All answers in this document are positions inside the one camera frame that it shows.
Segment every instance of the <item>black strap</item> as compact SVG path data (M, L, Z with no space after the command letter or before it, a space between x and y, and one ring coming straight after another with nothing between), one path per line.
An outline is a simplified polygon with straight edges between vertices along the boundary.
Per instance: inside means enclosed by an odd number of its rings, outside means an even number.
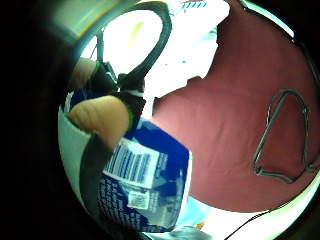
M300 172L297 176L294 176L294 177L288 176L284 173L268 171L265 169L265 167L258 166L259 162L261 160L261 157L262 157L263 150L265 148L266 141L267 141L268 136L270 134L270 130L273 127L274 122L275 122L276 118L278 117L280 109L282 108L284 102L291 95L294 95L296 97L296 99L298 100L298 102L300 103L300 105L302 107L302 114L304 115L304 123L305 123L304 150L303 150L303 154L302 154L302 162L303 162L305 168L302 172ZM271 103L268 108L267 125L266 125L265 131L262 135L262 138L260 140L260 143L257 147L256 153L253 157L254 172L258 176L275 177L275 178L282 180L283 182L285 182L287 184L291 184L291 183L294 183L295 181L297 181L297 179L299 179L303 175L303 173L316 171L317 168L313 166L313 163L317 160L317 157L312 162L308 162L308 145L309 145L309 138L310 138L310 128L311 128L311 126L310 126L310 109L309 109L308 105L306 104L301 93L298 90L292 89L292 88L285 88L285 89L279 90L271 99Z
M148 56L130 73L121 74L118 79L118 86L121 91L123 90L138 90L140 92L144 91L144 78L150 71L154 63L159 58L164 47L166 46L170 33L172 30L171 18L169 16L169 10L165 3L163 2L144 2L135 5L130 11L135 10L151 10L155 12L162 21L162 31L159 36L159 40L148 54Z

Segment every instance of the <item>hand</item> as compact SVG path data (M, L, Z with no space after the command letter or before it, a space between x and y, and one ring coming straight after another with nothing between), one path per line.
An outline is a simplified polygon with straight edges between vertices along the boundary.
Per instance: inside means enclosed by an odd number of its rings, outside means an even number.
M93 61L89 58L80 57L73 70L69 83L69 89L74 91L85 86L94 73L96 66L96 61Z

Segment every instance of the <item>black cable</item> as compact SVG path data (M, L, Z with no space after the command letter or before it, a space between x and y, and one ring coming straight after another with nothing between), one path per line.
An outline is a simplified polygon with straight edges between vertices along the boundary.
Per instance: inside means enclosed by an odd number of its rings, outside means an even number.
M305 123L305 137L304 137L304 148L303 148L303 154L302 154L302 163L304 165L304 170L301 171L297 176L291 177L284 173L279 172L273 172L273 171L267 171L264 167L258 166L262 153L265 148L266 141L268 139L268 136L270 134L270 131L274 125L275 120L277 119L280 109L283 107L285 101L288 99L289 96L294 95L297 99L297 101L300 103L302 107L302 114L304 115L304 123ZM316 169L313 169L312 164L307 162L308 159L308 145L309 145L309 136L310 136L310 109L308 105L306 104L302 94L293 88L284 88L279 91L272 97L271 102L268 107L268 115L267 115L267 124L265 131L261 137L261 140L259 142L259 145L257 147L256 153L253 157L253 170L258 176L267 176L267 177L275 177L280 179L281 181L292 184L296 182L305 172L314 172Z
M259 217L261 217L261 216L263 216L263 215L265 215L265 214L267 214L267 213L271 213L271 212L273 212L273 211L275 211L275 210L278 210L278 209L280 209L280 208L283 208L283 207L286 206L287 204L291 203L291 202L293 201L293 199L294 199L294 198L292 198L291 200L285 202L284 204L282 204L282 205L280 205L280 206L278 206L278 207L271 208L271 209L269 209L269 210L267 210L267 211L265 211L265 212L259 213L259 214L255 215L255 216L251 217L251 218L248 219L246 222L244 222L242 225L240 225L237 229L235 229L232 233L230 233L226 238L224 238L224 240L227 240L227 239L229 239L230 237L232 237L232 236L233 236L236 232L238 232L243 226L247 225L248 223L252 222L253 220L255 220L255 219L257 219L257 218L259 218Z

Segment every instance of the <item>label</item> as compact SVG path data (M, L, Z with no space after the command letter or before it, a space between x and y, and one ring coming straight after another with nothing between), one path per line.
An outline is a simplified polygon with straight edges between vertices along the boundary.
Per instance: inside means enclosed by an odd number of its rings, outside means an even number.
M140 119L117 145L100 180L102 212L141 232L171 231L178 219L189 150L150 121Z

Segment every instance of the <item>black glove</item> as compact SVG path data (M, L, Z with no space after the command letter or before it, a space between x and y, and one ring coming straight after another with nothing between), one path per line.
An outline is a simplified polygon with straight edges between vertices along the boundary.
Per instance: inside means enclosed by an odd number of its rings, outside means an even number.
M109 95L119 98L127 107L130 115L129 130L137 127L146 100L129 92L111 92Z

